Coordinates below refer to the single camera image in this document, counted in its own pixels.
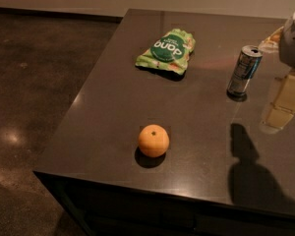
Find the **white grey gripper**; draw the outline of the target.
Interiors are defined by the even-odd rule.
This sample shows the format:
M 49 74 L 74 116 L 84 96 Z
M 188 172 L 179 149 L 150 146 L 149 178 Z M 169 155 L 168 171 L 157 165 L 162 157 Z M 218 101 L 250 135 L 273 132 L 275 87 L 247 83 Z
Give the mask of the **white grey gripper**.
M 266 134 L 276 134 L 295 116 L 295 12 L 284 27 L 275 30 L 258 46 L 262 53 L 277 53 L 282 63 L 292 67 L 283 78 L 276 77 L 269 89 L 260 123 Z

